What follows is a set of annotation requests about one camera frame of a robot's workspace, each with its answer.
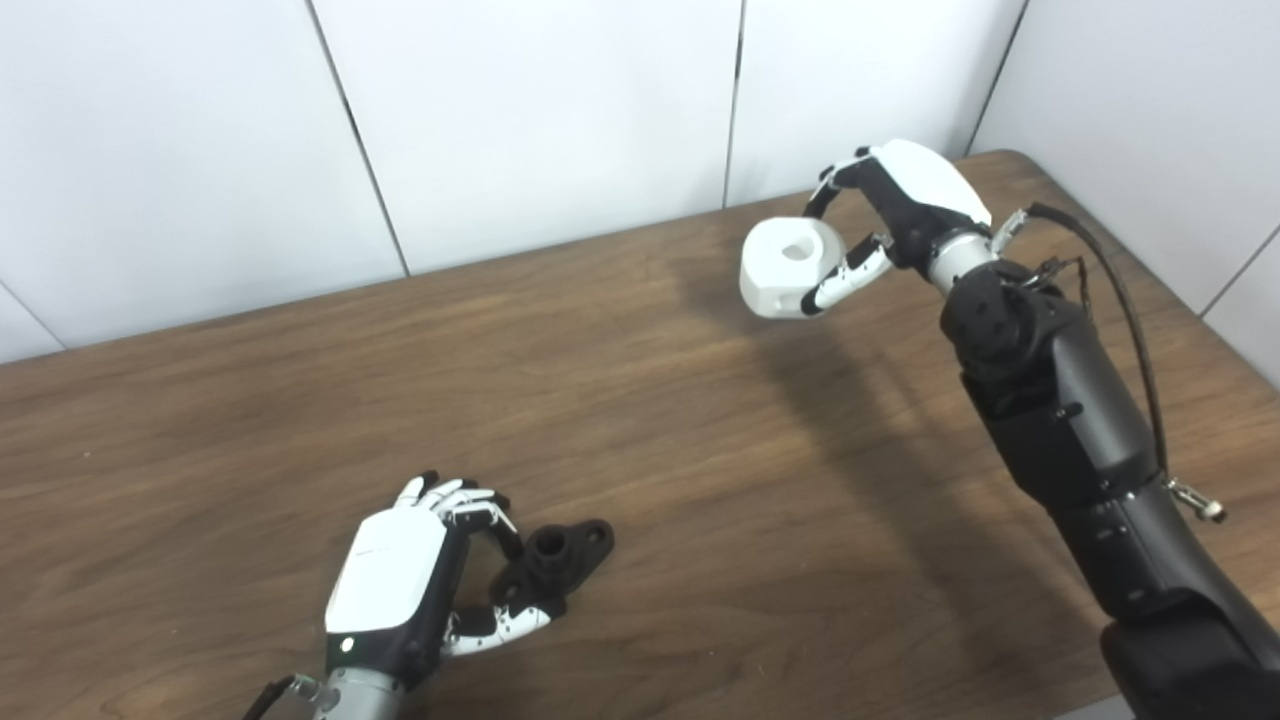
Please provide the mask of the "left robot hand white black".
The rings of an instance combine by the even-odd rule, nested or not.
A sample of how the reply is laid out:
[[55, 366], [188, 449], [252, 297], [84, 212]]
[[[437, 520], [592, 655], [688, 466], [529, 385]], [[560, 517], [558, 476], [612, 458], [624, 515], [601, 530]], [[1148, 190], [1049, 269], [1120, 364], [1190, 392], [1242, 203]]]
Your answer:
[[562, 598], [454, 605], [472, 536], [489, 534], [509, 561], [524, 556], [508, 509], [475, 480], [426, 471], [365, 518], [325, 609], [325, 671], [380, 673], [411, 692], [443, 659], [495, 650], [564, 616]]

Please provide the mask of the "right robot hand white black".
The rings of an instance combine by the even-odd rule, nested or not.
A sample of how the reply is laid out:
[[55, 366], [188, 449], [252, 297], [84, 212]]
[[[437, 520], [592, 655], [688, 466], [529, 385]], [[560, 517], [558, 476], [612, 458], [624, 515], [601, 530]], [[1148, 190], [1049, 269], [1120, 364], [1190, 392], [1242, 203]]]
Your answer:
[[957, 168], [936, 151], [896, 138], [865, 146], [819, 176], [803, 217], [822, 220], [845, 190], [856, 190], [883, 222], [849, 250], [800, 300], [817, 316], [891, 269], [911, 269], [950, 296], [970, 272], [995, 263], [992, 215]]

